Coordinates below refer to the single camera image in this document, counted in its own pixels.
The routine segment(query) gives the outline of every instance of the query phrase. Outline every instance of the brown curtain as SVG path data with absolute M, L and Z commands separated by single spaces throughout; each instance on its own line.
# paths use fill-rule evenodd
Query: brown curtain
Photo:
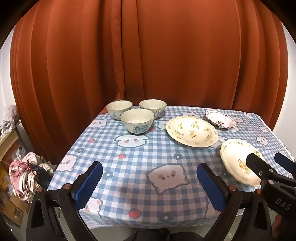
M 287 83 L 281 22 L 258 0 L 41 0 L 10 64 L 24 127 L 54 163 L 115 99 L 254 112 L 273 128 Z

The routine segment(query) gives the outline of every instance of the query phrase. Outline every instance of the plate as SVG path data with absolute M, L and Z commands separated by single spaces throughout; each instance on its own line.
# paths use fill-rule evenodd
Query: plate
M 193 116 L 180 116 L 169 120 L 166 130 L 176 141 L 192 147 L 208 147 L 218 140 L 215 127 Z
M 207 111 L 205 116 L 211 123 L 217 125 L 219 128 L 233 128 L 237 125 L 232 117 L 219 111 Z
M 247 156 L 251 153 L 255 153 L 265 161 L 262 154 L 254 146 L 239 139 L 228 139 L 221 145 L 220 150 L 220 156 L 227 171 L 237 181 L 256 187 L 260 185 L 261 179 L 246 164 Z

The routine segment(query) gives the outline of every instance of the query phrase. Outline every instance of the floor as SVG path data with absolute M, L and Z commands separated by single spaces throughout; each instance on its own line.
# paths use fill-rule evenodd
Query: floor
M 271 220 L 274 220 L 275 217 L 275 212 L 271 211 L 270 216 Z M 12 228 L 13 234 L 16 236 L 16 238 L 19 241 L 25 241 L 25 234 L 26 234 L 26 227 L 27 227 L 27 219 L 28 215 L 25 214 L 22 222 L 21 228 Z M 229 233 L 227 237 L 225 238 L 225 241 L 231 241 L 232 236 L 234 235 L 238 224 L 240 222 L 241 215 L 237 216 L 233 222 L 233 225 L 231 229 L 229 230 Z M 61 218 L 60 218 L 60 223 L 63 228 L 63 231 L 68 239 L 68 241 L 75 241 L 73 238 L 66 222 L 65 219 L 61 213 Z M 176 233 L 176 232 L 195 232 L 201 236 L 205 236 L 206 233 L 210 230 L 212 224 L 205 224 L 205 225 L 200 225 L 200 226 L 193 226 L 193 227 L 175 227 L 175 228 L 169 228 L 170 233 Z M 98 241 L 123 241 L 127 237 L 131 236 L 133 233 L 136 231 L 133 228 L 124 228 L 124 227 L 112 227 L 112 228 L 96 228 L 91 230 L 94 236 L 98 239 Z

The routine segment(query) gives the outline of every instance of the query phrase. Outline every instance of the bowl rim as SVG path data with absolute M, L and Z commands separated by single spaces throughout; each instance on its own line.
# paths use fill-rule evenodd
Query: bowl rim
M 121 119 L 121 116 L 122 116 L 124 113 L 126 113 L 126 112 L 128 112 L 128 111 L 131 111 L 131 110 L 147 110 L 147 111 L 150 111 L 150 112 L 152 112 L 152 113 L 153 113 L 153 118 L 152 118 L 152 119 L 150 119 L 150 120 L 148 120 L 148 121 L 141 122 L 141 123 L 129 123 L 129 122 L 125 122 L 124 120 L 122 120 L 122 119 Z M 150 121 L 152 121 L 152 120 L 155 118 L 155 114 L 154 114 L 154 112 L 153 112 L 153 111 L 151 111 L 151 110 L 148 110 L 148 109 L 141 109 L 141 108 L 136 108 L 136 109 L 130 109 L 130 110 L 127 110 L 127 111 L 125 111 L 124 113 L 122 113 L 122 114 L 120 115 L 120 120 L 121 120 L 122 122 L 124 122 L 124 123 L 127 123 L 127 124 L 132 124 L 132 125 L 145 124 L 145 123 L 147 123 L 147 122 L 150 122 Z
M 119 109 L 119 110 L 112 110 L 112 109 L 109 109 L 107 106 L 108 105 L 110 105 L 110 104 L 112 104 L 112 103 L 115 103 L 115 102 L 129 102 L 129 104 L 130 104 L 130 106 L 129 107 L 126 107 L 126 108 L 124 108 L 124 109 Z M 127 108 L 131 108 L 133 106 L 133 103 L 131 102 L 131 101 L 129 101 L 129 100 L 115 100 L 115 101 L 112 101 L 112 102 L 110 102 L 110 103 L 108 103 L 107 105 L 106 105 L 106 110 L 108 111 L 108 110 L 111 110 L 111 111 L 121 111 L 121 110 L 125 110 L 125 109 L 127 109 Z
M 223 115 L 227 115 L 227 117 L 229 117 L 230 119 L 233 120 L 234 126 L 233 126 L 233 127 L 227 127 L 227 126 L 219 125 L 219 124 L 213 122 L 213 121 L 207 116 L 207 114 L 208 114 L 209 112 L 216 112 L 216 113 L 220 113 L 220 114 L 223 114 Z M 211 123 L 213 123 L 213 124 L 216 125 L 216 126 L 221 126 L 222 128 L 230 129 L 230 128 L 234 128 L 234 127 L 237 126 L 237 122 L 236 122 L 236 121 L 235 121 L 230 115 L 225 114 L 225 113 L 220 112 L 220 111 L 217 111 L 217 110 L 208 110 L 208 111 L 205 112 L 205 116 L 206 116 L 206 118 L 207 118 Z
M 168 105 L 165 101 L 163 100 L 158 100 L 158 99 L 146 99 L 146 100 L 142 100 L 140 103 L 139 103 L 139 106 L 141 107 L 141 103 L 144 102 L 144 101 L 147 101 L 147 100 L 157 100 L 157 101 L 161 101 L 163 103 L 165 103 L 165 106 L 164 107 L 160 107 L 160 108 L 146 108 L 146 107 L 143 107 L 143 109 L 147 109 L 147 110 L 158 110 L 158 109 L 162 109 L 162 108 L 166 108 Z

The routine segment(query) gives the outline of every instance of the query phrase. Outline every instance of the pile of cloth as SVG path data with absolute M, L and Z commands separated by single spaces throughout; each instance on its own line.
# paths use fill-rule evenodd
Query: pile of cloth
M 22 160 L 17 157 L 9 166 L 13 193 L 23 201 L 30 201 L 39 187 L 47 189 L 55 165 L 46 163 L 43 157 L 29 152 Z
M 19 121 L 19 113 L 15 105 L 8 105 L 4 108 L 1 120 L 1 134 L 4 135 L 8 132 L 12 132 L 16 123 Z

